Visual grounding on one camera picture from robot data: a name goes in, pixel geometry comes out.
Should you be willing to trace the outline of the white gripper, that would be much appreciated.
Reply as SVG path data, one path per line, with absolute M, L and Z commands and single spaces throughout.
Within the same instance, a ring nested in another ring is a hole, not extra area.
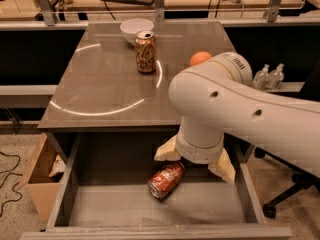
M 204 126 L 193 119 L 182 118 L 177 136 L 161 145 L 155 161 L 178 161 L 181 156 L 195 164 L 209 164 L 208 169 L 228 184 L 235 182 L 236 172 L 223 149 L 222 130 Z

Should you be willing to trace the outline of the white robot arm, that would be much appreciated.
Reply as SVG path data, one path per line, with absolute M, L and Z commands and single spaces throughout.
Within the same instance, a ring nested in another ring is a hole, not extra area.
M 235 169 L 223 148 L 229 134 L 319 177 L 320 103 L 259 91 L 251 79 L 248 62 L 233 52 L 178 73 L 168 94 L 181 115 L 180 129 L 154 159 L 206 164 L 232 184 Z

